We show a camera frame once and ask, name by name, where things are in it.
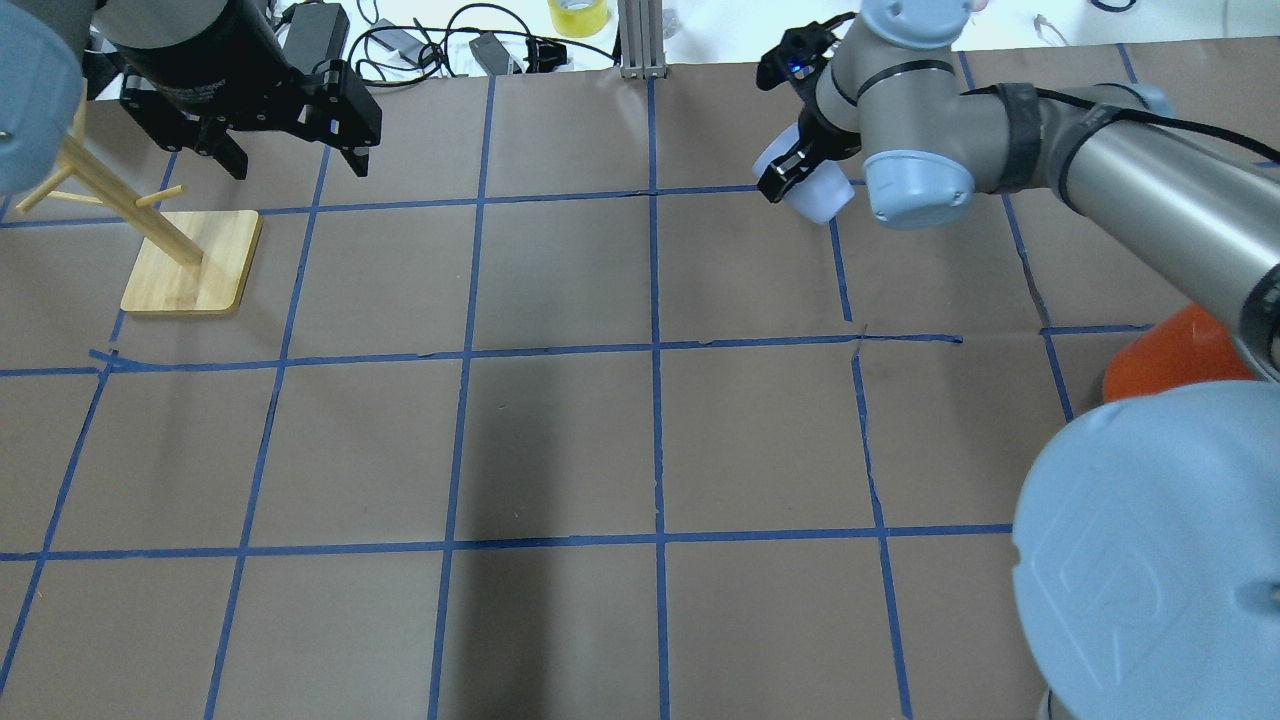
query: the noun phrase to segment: blue tape grid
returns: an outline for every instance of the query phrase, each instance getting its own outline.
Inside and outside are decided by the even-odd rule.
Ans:
[[[1116,45],[1120,50],[1121,59],[1125,63],[1125,69],[1129,73],[1130,79],[1133,79],[1133,68],[1129,65],[1129,56],[1124,50],[1123,45]],[[960,56],[960,68],[964,70],[964,82],[969,90],[974,90],[977,86],[973,79],[973,69],[969,67],[969,56],[966,53],[961,51],[957,54]],[[1048,360],[1050,374],[1053,377],[1053,387],[1057,388],[1057,400],[1062,406],[1062,418],[1068,421],[1074,419],[1075,414],[1071,409],[1071,398],[1066,392],[1066,380],[1062,377],[1062,365],[1057,360],[1057,348],[1053,346],[1053,334],[1048,328],[1053,327],[1053,316],[1050,313],[1048,304],[1044,301],[1044,296],[1041,295],[1039,287],[1036,284],[1036,273],[1032,272],[1030,255],[1027,252],[1027,243],[1023,240],[1021,225],[1018,222],[1018,213],[1014,210],[1014,204],[1009,199],[1009,195],[1001,195],[1000,201],[1005,209],[1005,218],[1009,222],[1009,232],[1014,237],[1014,249],[1018,251],[1018,258],[1023,264],[1023,275],[1027,278],[1027,291],[1030,293],[1032,302],[1036,304],[1036,313],[1041,318],[1041,337],[1044,341],[1044,357]]]
[[[649,128],[649,328],[653,343],[653,503],[658,601],[658,712],[671,720],[671,653],[667,635],[667,500],[662,457],[662,314],[658,283],[658,119],[654,78],[648,78]]]
[[[266,407],[266,420],[262,423],[262,441],[257,450],[257,461],[253,465],[253,480],[250,484],[248,503],[244,509],[244,524],[241,528],[239,552],[236,556],[236,570],[232,574],[232,587],[227,597],[227,611],[223,615],[223,628],[218,637],[218,652],[214,656],[214,671],[209,680],[209,694],[205,700],[205,720],[212,720],[214,710],[218,705],[218,689],[223,678],[223,666],[227,662],[227,644],[230,641],[232,624],[236,619],[236,603],[239,600],[241,580],[244,577],[244,560],[250,536],[253,532],[253,515],[257,510],[257,496],[262,487],[262,470],[266,468],[266,450],[271,442],[271,430],[275,427],[275,411],[280,402],[280,391],[284,388],[284,372],[288,368],[285,360],[289,356],[289,342],[293,340],[293,320],[298,313],[298,300],[302,296],[302,281],[306,278],[307,259],[311,255],[311,240],[316,227],[316,208],[320,205],[320,192],[324,190],[324,178],[329,170],[329,147],[324,149],[320,158],[320,172],[316,177],[315,191],[311,195],[311,213],[307,215],[307,229],[302,238],[302,252],[298,258],[298,270],[293,279],[293,293],[289,297],[289,311],[284,319],[284,332],[280,338],[280,355],[275,361],[275,382],[271,387],[271,400]]]
[[[1126,69],[1132,76],[1132,65],[1128,63],[1128,55],[1123,46],[1117,46],[1121,56],[1125,59]],[[964,77],[969,87],[973,87],[973,76],[968,63],[968,58],[964,53],[960,53],[960,64],[964,72]],[[452,569],[453,552],[466,552],[466,551],[493,551],[493,550],[508,550],[508,548],[530,548],[530,547],[584,547],[584,546],[613,546],[613,544],[653,544],[655,548],[655,564],[657,564],[657,614],[658,614],[658,662],[659,662],[659,694],[660,694],[660,708],[663,720],[669,720],[671,717],[671,680],[669,680],[669,659],[668,659],[668,637],[667,637],[667,578],[666,578],[666,546],[669,543],[700,543],[700,542],[765,542],[765,541],[792,541],[792,539],[854,539],[854,538],[876,538],[881,547],[881,566],[882,566],[882,580],[884,584],[886,596],[886,610],[888,615],[888,625],[891,633],[891,643],[893,647],[893,662],[895,671],[899,684],[899,697],[901,703],[901,711],[906,717],[911,716],[911,698],[910,698],[910,685],[908,679],[906,660],[902,651],[901,642],[901,626],[897,615],[897,602],[896,592],[893,588],[892,566],[890,559],[888,539],[895,537],[943,537],[943,536],[970,536],[970,534],[1007,534],[1011,532],[1010,525],[995,524],[995,525],[945,525],[945,527],[888,527],[884,521],[883,507],[876,489],[876,479],[873,471],[872,452],[868,439],[868,410],[867,410],[867,397],[865,388],[863,386],[861,377],[861,361],[858,354],[852,359],[852,380],[855,398],[858,404],[860,428],[861,428],[861,442],[863,451],[867,460],[868,469],[868,491],[872,497],[873,514],[876,518],[876,525],[872,528],[819,528],[819,529],[792,529],[792,530],[744,530],[744,532],[709,532],[709,533],[668,533],[666,530],[664,519],[664,497],[663,497],[663,459],[662,459],[662,352],[663,351],[684,351],[684,350],[698,350],[708,347],[767,347],[767,346],[790,346],[790,345],[822,345],[822,343],[852,343],[863,341],[892,341],[892,342],[946,342],[946,343],[960,343],[963,338],[959,336],[948,334],[911,334],[911,336],[876,336],[876,334],[838,334],[838,336],[813,336],[813,337],[776,337],[776,338],[740,338],[740,340],[718,340],[709,342],[695,342],[695,341],[662,341],[660,336],[660,313],[659,313],[659,247],[658,247],[658,199],[668,195],[703,195],[703,193],[727,193],[727,192],[754,192],[754,186],[717,186],[717,187],[676,187],[676,188],[659,188],[658,187],[658,145],[657,145],[657,120],[655,120],[655,102],[654,102],[654,85],[650,79],[648,83],[648,129],[649,129],[649,186],[645,190],[636,191],[621,191],[621,192],[589,192],[589,193],[567,193],[567,195],[536,195],[536,196],[509,196],[509,197],[486,197],[485,184],[488,178],[488,159],[489,159],[489,142],[492,135],[493,123],[493,105],[494,105],[494,83],[490,81],[488,102],[485,110],[485,133],[483,145],[483,158],[481,158],[481,174],[480,174],[480,187],[477,196],[475,199],[457,199],[457,200],[436,200],[436,201],[420,201],[420,202],[384,202],[384,204],[352,204],[352,205],[320,205],[320,193],[324,184],[325,173],[329,161],[329,150],[324,152],[321,160],[319,177],[316,179],[315,192],[312,196],[311,205],[306,208],[276,208],[262,210],[265,215],[287,215],[287,214],[306,214],[307,229],[303,241],[302,254],[298,264],[298,272],[294,281],[293,295],[291,297],[289,311],[285,322],[284,334],[282,337],[280,355],[275,360],[264,361],[248,361],[248,363],[227,363],[227,364],[180,364],[180,365],[159,365],[140,363],[120,357],[118,354],[104,354],[92,352],[91,355],[99,360],[102,366],[77,366],[77,368],[33,368],[33,369],[8,369],[0,370],[0,378],[6,377],[35,377],[35,375],[70,375],[70,374],[96,374],[99,377],[97,389],[95,391],[93,400],[90,404],[90,409],[86,414],[84,423],[81,429],[81,434],[77,439],[76,448],[73,451],[72,459],[68,464],[68,469],[60,487],[59,497],[54,507],[54,514],[50,519],[45,542],[38,552],[12,552],[0,553],[0,562],[6,561],[35,561],[36,566],[32,571],[32,579],[28,584],[28,592],[24,597],[22,610],[19,612],[19,619],[14,626],[14,632],[10,637],[9,646],[6,648],[4,665],[0,667],[0,693],[4,691],[5,682],[8,680],[8,674],[13,665],[13,660],[19,646],[22,630],[26,625],[27,616],[29,614],[31,602],[35,596],[36,588],[40,582],[44,566],[49,561],[64,561],[64,560],[118,560],[118,559],[131,559],[131,557],[150,557],[150,559],[174,559],[174,557],[234,557],[236,559],[236,571],[233,574],[232,587],[228,594],[227,610],[224,614],[224,621],[221,633],[219,637],[219,647],[215,657],[215,669],[210,678],[210,688],[206,698],[205,717],[212,717],[214,710],[216,707],[216,698],[219,684],[221,679],[221,671],[225,664],[227,644],[230,638],[230,630],[234,621],[236,603],[239,592],[239,583],[243,577],[244,560],[247,557],[260,557],[260,556],[305,556],[305,555],[348,555],[348,553],[384,553],[384,552],[422,552],[422,551],[435,551],[442,552],[444,557],[442,568],[440,591],[438,598],[438,616],[435,628],[435,641],[433,652],[433,667],[430,678],[430,703],[429,703],[429,717],[435,719],[439,714],[439,692],[440,692],[440,676],[443,667],[443,651],[444,651],[444,628],[447,624],[448,615],[448,589],[449,589],[449,577]],[[177,155],[170,156],[169,165],[165,170],[165,177],[161,187],[168,187],[169,179],[173,173],[174,161]],[[486,205],[494,204],[516,204],[516,202],[545,202],[545,201],[561,201],[561,200],[591,200],[591,199],[611,199],[611,197],[649,197],[650,202],[650,292],[652,292],[652,342],[650,343],[632,343],[632,345],[602,345],[602,346],[570,346],[570,347],[541,347],[541,348],[515,348],[515,350],[493,350],[493,351],[475,351],[472,350],[474,329],[475,329],[475,305],[476,305],[476,292],[477,281],[480,272],[480,247],[483,236],[483,220],[484,209]],[[3,218],[4,209],[6,208],[9,200],[4,199],[4,205],[0,205],[0,218]],[[1034,290],[1034,279],[1030,275],[1029,260],[1027,258],[1025,247],[1020,242],[1020,232],[1018,228],[1016,215],[1012,210],[1011,204],[1007,197],[1004,200],[1006,213],[1010,222],[1010,229],[1014,233],[1015,246],[1019,251],[1019,256],[1023,260],[1024,268],[1028,274],[1028,281],[1032,283],[1029,290],[1037,304],[1043,306],[1043,300],[1038,296]],[[302,282],[306,272],[307,256],[310,254],[311,240],[315,229],[316,218],[324,213],[342,213],[342,211],[362,211],[362,210],[376,210],[376,209],[394,209],[394,208],[430,208],[430,206],[475,206],[476,208],[476,229],[475,240],[472,247],[472,273],[471,273],[471,288],[468,295],[467,306],[467,331],[466,342],[462,351],[456,352],[436,352],[430,355],[362,355],[362,356],[329,356],[329,357],[288,357],[288,346],[292,338],[293,320],[297,313],[298,300],[302,290]],[[40,222],[15,222],[15,223],[0,223],[0,228],[6,227],[60,227],[60,225],[93,225],[120,222],[114,218],[95,218],[95,219],[77,219],[77,220],[40,220]],[[844,256],[840,246],[840,231],[835,220],[829,224],[832,252],[836,263],[836,275],[837,284],[840,287],[840,300],[841,310],[846,320],[851,319],[851,310],[849,302],[847,281],[844,268]],[[1070,406],[1066,400],[1065,389],[1061,380],[1061,372],[1057,366],[1056,352],[1052,347],[1052,338],[1064,334],[1093,334],[1093,333],[1129,333],[1139,332],[1146,329],[1144,327],[1133,325],[1100,325],[1100,327],[1052,327],[1048,319],[1047,307],[1044,310],[1044,328],[1042,329],[1042,337],[1046,342],[1046,352],[1050,357],[1050,364],[1053,369],[1055,383],[1059,386],[1060,396],[1064,401],[1064,414],[1070,418]],[[120,320],[116,319],[116,325],[113,328],[111,342],[115,342],[120,331]],[[600,352],[650,352],[653,356],[653,413],[654,413],[654,533],[644,534],[621,534],[621,536],[570,536],[570,537],[541,537],[541,538],[513,538],[513,539],[499,539],[499,541],[458,541],[454,537],[456,523],[457,523],[457,495],[458,483],[461,478],[461,452],[463,442],[463,432],[466,425],[466,404],[467,404],[467,391],[470,380],[470,365],[474,359],[481,357],[521,357],[521,356],[538,356],[538,355],[572,355],[572,354],[600,354]],[[317,546],[260,546],[253,547],[250,544],[250,537],[252,532],[253,514],[257,502],[257,495],[261,486],[262,470],[265,466],[266,451],[270,443],[271,429],[275,419],[275,410],[279,401],[279,395],[283,388],[285,370],[289,366],[301,365],[329,365],[329,364],[351,364],[351,363],[407,363],[407,361],[430,361],[430,360],[462,360],[462,374],[460,378],[460,396],[458,396],[458,414],[454,433],[454,457],[453,468],[451,473],[451,488],[449,488],[449,505],[448,505],[448,520],[445,538],[442,541],[422,541],[422,542],[403,542],[403,543],[365,543],[365,544],[317,544]],[[99,406],[99,402],[105,389],[106,380],[111,374],[120,373],[164,373],[164,372],[233,372],[244,369],[265,369],[274,368],[276,370],[275,383],[273,386],[271,401],[269,404],[269,410],[266,419],[264,421],[262,439],[259,448],[257,462],[255,465],[253,480],[250,492],[248,505],[246,507],[244,524],[242,527],[241,542],[237,547],[196,547],[196,548],[137,548],[137,550],[100,550],[100,551],[52,551],[51,543],[54,534],[56,532],[58,519],[61,514],[63,505],[65,502],[67,495],[70,489],[70,483],[74,477],[76,465],[79,460],[81,448],[83,447],[84,437],[90,429],[93,419],[93,414]]]
[[[31,603],[36,597],[36,588],[40,587],[40,578],[49,561],[50,550],[54,546],[54,536],[58,533],[58,520],[63,515],[63,506],[67,503],[67,495],[72,489],[72,479],[76,477],[76,466],[79,464],[81,451],[84,450],[84,438],[93,424],[93,415],[97,414],[97,405],[102,400],[102,391],[106,389],[106,380],[111,375],[111,368],[102,368],[97,373],[97,387],[93,389],[93,398],[84,413],[84,421],[81,424],[79,434],[76,436],[76,446],[72,448],[70,460],[67,462],[67,471],[63,474],[63,483],[58,488],[58,500],[54,501],[54,511],[45,527],[45,539],[40,546],[40,552],[33,559],[35,569],[31,573],[31,582],[27,583],[27,594],[23,596],[22,609],[18,611],[18,620],[14,623],[13,634],[9,637],[9,646],[5,648],[4,664],[0,665],[0,693],[4,692],[5,683],[9,682],[9,671],[13,669],[13,660],[18,653],[18,643],[22,641],[22,632],[27,626],[27,616],[31,614]]]
[[[453,465],[449,471],[449,503],[444,525],[443,564],[440,569],[440,593],[435,610],[435,643],[431,651],[431,680],[428,700],[428,717],[435,719],[440,711],[440,678],[444,666],[444,628],[449,612],[449,582],[453,570],[454,536],[458,524],[458,483],[462,477],[462,436],[467,423],[467,393],[471,384],[471,360],[476,324],[476,293],[480,284],[480,243],[484,233],[485,191],[489,182],[489,146],[493,135],[493,100],[497,88],[495,78],[489,78],[489,92],[485,101],[484,142],[480,150],[480,187],[476,193],[475,238],[471,247],[471,288],[467,295],[467,325],[462,348],[462,374],[458,388],[458,415],[453,430]]]

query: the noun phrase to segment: wooden peg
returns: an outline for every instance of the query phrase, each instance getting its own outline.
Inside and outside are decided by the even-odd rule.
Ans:
[[[23,197],[22,201],[18,202],[18,213],[23,215],[29,213],[32,208],[35,208],[45,197],[49,197],[49,193],[58,190],[58,186],[67,182],[67,178],[72,177],[74,173],[76,168],[72,168],[70,165],[58,168],[58,172],[45,178],[45,182],[37,184],[36,190],[31,191],[31,195]]]
[[[146,208],[147,205],[155,205],[161,200],[169,200],[170,197],[178,197],[183,192],[187,192],[187,186],[175,184],[173,187],[161,190],[160,192],[152,192],[151,195],[143,195],[133,201],[138,208]]]
[[[64,165],[74,168],[77,179],[90,192],[99,196],[104,205],[142,231],[147,240],[154,242],[165,255],[180,265],[200,265],[205,251],[173,227],[173,223],[166,220],[155,208],[150,205],[138,208],[134,204],[138,195],[92,152],[86,150],[78,140],[64,138],[58,158]]]

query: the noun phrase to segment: white plastic cup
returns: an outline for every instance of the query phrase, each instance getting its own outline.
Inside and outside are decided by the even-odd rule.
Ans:
[[[755,177],[764,174],[769,163],[791,149],[800,140],[800,128],[795,123],[777,137],[764,154],[751,165]],[[854,199],[854,186],[845,177],[845,170],[833,160],[823,160],[812,176],[795,184],[783,197],[801,215],[819,225],[824,225],[840,213],[841,208]]]

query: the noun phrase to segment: wooden stand base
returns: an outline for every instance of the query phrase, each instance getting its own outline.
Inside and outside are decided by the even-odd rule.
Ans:
[[[261,215],[253,210],[161,214],[205,251],[204,259],[183,265],[143,240],[120,309],[188,315],[236,310],[262,232]]]

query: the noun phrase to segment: black cable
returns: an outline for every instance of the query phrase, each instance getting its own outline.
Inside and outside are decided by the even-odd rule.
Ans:
[[[1125,10],[1132,10],[1137,4],[1138,0],[1129,0],[1125,5],[1107,5],[1102,0],[1089,0],[1089,5],[1093,5],[1100,10],[1106,10],[1107,13],[1124,13]]]
[[[383,28],[371,28],[371,29],[390,29],[390,28],[383,27]],[[362,33],[360,37],[356,38],[356,42],[362,44],[362,47],[365,50],[365,58],[362,58],[360,60],[356,60],[356,64],[352,65],[352,68],[356,70],[356,74],[361,76],[360,79],[361,79],[361,82],[365,83],[366,87],[383,87],[383,88],[385,88],[385,87],[407,87],[407,86],[411,86],[411,85],[420,83],[420,82],[430,78],[431,76],[434,76],[435,73],[438,73],[440,70],[442,65],[440,65],[440,60],[439,60],[439,58],[440,58],[440,55],[439,55],[439,45],[436,45],[435,42],[430,42],[430,38],[428,38],[429,42],[426,45],[424,45],[422,49],[419,51],[419,58],[417,58],[416,67],[403,68],[403,67],[399,67],[399,65],[393,65],[390,63],[383,63],[383,61],[374,60],[374,59],[369,58],[369,40],[372,36],[374,36],[372,32],[366,32],[366,33]],[[352,59],[352,55],[355,54],[355,50],[356,50],[356,46],[352,45],[351,53],[347,54],[347,63],[348,64],[351,63],[351,59]],[[431,53],[431,51],[435,53],[435,65],[431,67],[430,69],[426,69],[424,65],[428,61],[428,53]],[[362,65],[366,65],[366,64],[372,65],[374,72],[378,73],[378,77],[380,79],[374,81],[374,79],[367,79],[367,78],[364,77],[364,74],[360,72],[360,68]],[[385,68],[388,70],[401,72],[401,73],[412,73],[412,72],[416,72],[416,70],[421,70],[422,74],[412,77],[412,78],[408,78],[408,79],[389,81],[389,79],[387,79],[387,73],[383,72],[383,68]]]
[[[980,87],[978,90],[970,90],[969,92],[965,92],[965,95],[991,95],[995,92],[996,92],[996,86],[989,86],[989,87]],[[1070,105],[1080,110],[1092,110],[1098,105],[1098,102],[1094,102],[1092,100],[1085,100],[1083,97],[1076,97],[1074,95],[1066,95],[1064,92],[1057,92],[1055,90],[1042,90],[1037,87],[1036,94],[1046,100],[1062,102],[1064,105]],[[1179,120],[1175,118],[1166,118],[1164,115],[1157,115],[1155,113],[1148,113],[1146,110],[1134,110],[1130,108],[1120,109],[1115,114],[1115,119],[1133,120],[1133,122],[1146,123],[1148,126],[1166,127],[1170,129],[1180,129],[1187,132],[1194,132],[1197,135],[1203,135],[1207,137],[1215,137],[1217,140],[1222,140],[1233,145],[1244,147],[1245,150],[1256,155],[1260,155],[1262,158],[1266,158],[1272,163],[1280,163],[1280,150],[1276,150],[1275,147],[1271,147],[1270,145],[1257,141],[1247,135],[1242,135],[1235,131],[1230,131],[1217,126],[1196,123],[1192,120]]]
[[[376,23],[383,17],[383,12],[378,8],[378,0],[374,0],[374,19],[369,19],[365,14],[365,0],[356,0],[356,12],[360,13],[360,19],[369,24]]]
[[[458,8],[453,13],[453,15],[449,17],[449,22],[444,23],[444,40],[440,42],[440,45],[444,46],[444,68],[449,72],[449,76],[453,76],[453,65],[449,63],[449,36],[452,36],[454,32],[453,23],[458,20],[458,17],[462,15],[462,13],[466,13],[467,10],[479,10],[479,9],[498,10],[499,13],[506,13],[511,15],[512,18],[516,19],[517,23],[520,23],[520,27],[525,31],[525,36],[532,37],[534,31],[529,29],[529,23],[526,23],[525,19],[517,15],[513,10],[503,8],[502,5],[494,5],[493,3],[467,3],[466,5]],[[417,18],[413,18],[413,24],[419,24]]]
[[[399,68],[399,67],[396,67],[396,65],[389,65],[387,63],[378,63],[378,61],[375,61],[375,60],[372,60],[372,59],[369,58],[369,40],[374,35],[376,35],[379,32],[392,31],[392,29],[402,29],[402,31],[407,31],[407,32],[417,32],[417,33],[420,33],[424,37],[424,40],[426,41],[425,42],[426,47],[424,49],[422,53],[425,54],[428,50],[433,50],[435,53],[435,56],[436,56],[436,60],[438,60],[438,67],[431,68],[431,70],[425,72],[421,76],[417,76],[417,77],[413,77],[413,78],[410,78],[410,79],[404,79],[404,81],[387,81],[385,79],[385,74],[383,74],[380,72],[381,69],[394,69],[394,70],[399,70],[399,72],[413,72],[413,70],[421,69],[421,68]],[[609,61],[613,63],[614,65],[617,64],[617,60],[609,53],[605,53],[604,50],[600,50],[599,47],[595,47],[593,45],[588,45],[585,42],[579,42],[579,41],[575,41],[575,40],[564,40],[564,38],[559,38],[559,37],[545,37],[545,36],[526,33],[526,32],[521,32],[521,31],[506,31],[506,29],[489,31],[489,29],[480,29],[480,28],[474,28],[474,27],[463,27],[463,28],[425,27],[420,22],[417,22],[416,18],[413,19],[413,24],[412,26],[381,26],[381,27],[371,27],[371,28],[367,28],[364,32],[361,32],[358,36],[356,36],[355,42],[352,42],[352,45],[351,45],[351,50],[347,53],[347,64],[352,65],[353,68],[356,67],[356,63],[355,63],[356,49],[361,47],[364,50],[364,54],[365,54],[365,58],[362,60],[365,63],[372,65],[374,69],[375,69],[375,72],[379,72],[379,76],[381,77],[381,79],[378,79],[378,81],[367,79],[367,78],[361,77],[361,81],[364,81],[365,85],[369,86],[369,87],[404,87],[404,86],[408,86],[408,85],[417,85],[417,83],[428,79],[429,77],[436,74],[436,72],[439,72],[442,68],[445,72],[448,72],[451,77],[456,77],[454,73],[453,73],[453,69],[449,67],[449,63],[448,63],[448,50],[447,50],[445,45],[443,42],[435,42],[435,41],[433,41],[431,37],[430,37],[430,35],[429,35],[431,32],[449,32],[449,33],[467,33],[467,35],[483,35],[483,33],[486,33],[486,32],[493,32],[494,35],[508,35],[508,36],[524,37],[526,40],[527,38],[549,40],[549,41],[553,41],[553,42],[563,42],[564,45],[572,45],[575,47],[582,47],[585,50],[590,50],[590,51],[596,53],[596,54],[599,54],[599,55],[602,55],[604,58],[608,58]]]

